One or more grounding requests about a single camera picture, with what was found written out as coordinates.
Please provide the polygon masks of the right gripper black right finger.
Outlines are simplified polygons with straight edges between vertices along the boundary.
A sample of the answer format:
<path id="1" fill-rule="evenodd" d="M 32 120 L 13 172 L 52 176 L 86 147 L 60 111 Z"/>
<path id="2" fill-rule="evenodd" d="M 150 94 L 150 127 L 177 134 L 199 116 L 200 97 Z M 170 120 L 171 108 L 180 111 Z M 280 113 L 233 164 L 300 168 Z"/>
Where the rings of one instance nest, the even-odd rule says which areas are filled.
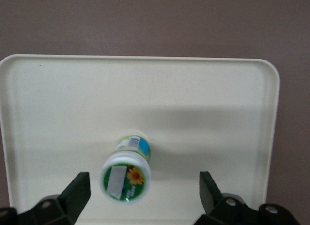
<path id="1" fill-rule="evenodd" d="M 283 206 L 250 208 L 239 196 L 223 194 L 207 171 L 199 175 L 199 195 L 205 211 L 196 225 L 295 225 L 297 219 Z"/>

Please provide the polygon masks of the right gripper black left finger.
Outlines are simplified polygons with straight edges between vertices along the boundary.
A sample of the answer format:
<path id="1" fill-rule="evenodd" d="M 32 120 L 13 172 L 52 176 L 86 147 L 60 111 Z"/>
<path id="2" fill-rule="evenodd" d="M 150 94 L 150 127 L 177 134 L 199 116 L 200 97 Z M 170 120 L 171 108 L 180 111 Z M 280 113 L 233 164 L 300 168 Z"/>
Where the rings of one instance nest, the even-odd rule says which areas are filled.
<path id="1" fill-rule="evenodd" d="M 0 209 L 2 225 L 73 225 L 91 197 L 90 174 L 80 172 L 59 194 L 42 198 L 30 210 Z"/>

